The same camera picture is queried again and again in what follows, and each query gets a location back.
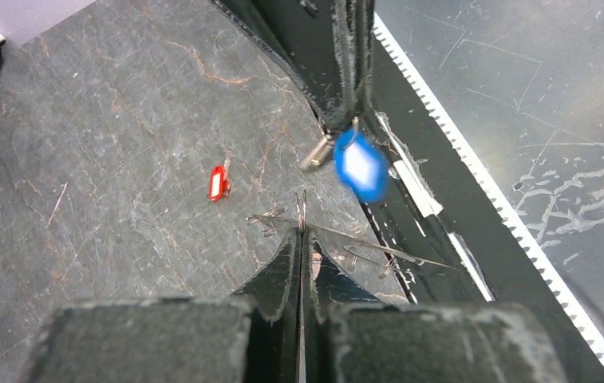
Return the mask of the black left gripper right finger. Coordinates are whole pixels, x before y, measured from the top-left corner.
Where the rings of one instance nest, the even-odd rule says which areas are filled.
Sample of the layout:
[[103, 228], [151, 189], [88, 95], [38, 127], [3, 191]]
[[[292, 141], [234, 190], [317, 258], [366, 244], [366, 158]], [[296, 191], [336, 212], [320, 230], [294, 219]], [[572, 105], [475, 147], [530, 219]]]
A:
[[308, 382], [564, 382], [541, 324], [503, 303], [388, 304], [308, 229], [301, 249]]

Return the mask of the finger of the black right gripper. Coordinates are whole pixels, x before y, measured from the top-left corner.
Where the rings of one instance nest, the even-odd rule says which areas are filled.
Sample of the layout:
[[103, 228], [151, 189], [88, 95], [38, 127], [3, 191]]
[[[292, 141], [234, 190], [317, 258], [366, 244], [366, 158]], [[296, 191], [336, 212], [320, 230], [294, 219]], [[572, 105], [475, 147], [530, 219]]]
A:
[[290, 77], [329, 132], [349, 129], [347, 1], [214, 1]]
[[352, 119], [371, 107], [373, 19], [373, 1], [334, 3], [334, 59], [339, 68], [341, 111], [345, 119]]

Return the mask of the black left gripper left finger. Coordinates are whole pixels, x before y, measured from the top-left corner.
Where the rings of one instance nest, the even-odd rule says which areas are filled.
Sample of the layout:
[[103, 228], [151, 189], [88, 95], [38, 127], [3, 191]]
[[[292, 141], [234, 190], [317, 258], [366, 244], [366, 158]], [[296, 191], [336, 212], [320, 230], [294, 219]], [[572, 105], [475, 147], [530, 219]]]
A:
[[78, 302], [39, 332], [23, 382], [296, 382], [302, 237], [225, 298]]

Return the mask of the silver metal key holder plate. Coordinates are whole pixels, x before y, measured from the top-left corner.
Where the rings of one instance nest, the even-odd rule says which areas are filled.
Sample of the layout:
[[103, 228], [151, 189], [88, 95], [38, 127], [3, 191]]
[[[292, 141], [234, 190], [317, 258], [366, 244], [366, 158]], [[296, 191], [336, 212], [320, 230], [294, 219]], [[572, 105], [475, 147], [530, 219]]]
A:
[[366, 239], [360, 239], [333, 228], [308, 223], [306, 222], [306, 193], [295, 193], [294, 197], [297, 209], [296, 219], [284, 217], [283, 214], [286, 209], [278, 207], [271, 211], [246, 217], [247, 224], [261, 223], [264, 225], [265, 228], [262, 229], [263, 237], [270, 237], [292, 227], [298, 227], [300, 231], [312, 229], [320, 239], [327, 239], [330, 242], [330, 257], [339, 263], [344, 270], [354, 271], [358, 263], [364, 263], [378, 270], [379, 279], [384, 279], [389, 274], [399, 271], [398, 262], [400, 260], [413, 263], [415, 266], [413, 274], [421, 277], [451, 277], [458, 272], [456, 268], [443, 263], [411, 255]]

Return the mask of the blue tag key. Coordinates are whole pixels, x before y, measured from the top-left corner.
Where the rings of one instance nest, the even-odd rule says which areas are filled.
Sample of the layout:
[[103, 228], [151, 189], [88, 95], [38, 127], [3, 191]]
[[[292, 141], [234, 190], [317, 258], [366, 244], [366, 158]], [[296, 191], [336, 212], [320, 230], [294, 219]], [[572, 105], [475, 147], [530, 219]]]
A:
[[314, 172], [334, 161], [338, 179], [362, 203], [381, 202], [388, 190], [389, 163], [360, 129], [356, 116], [341, 134], [325, 132], [302, 161], [304, 172]]

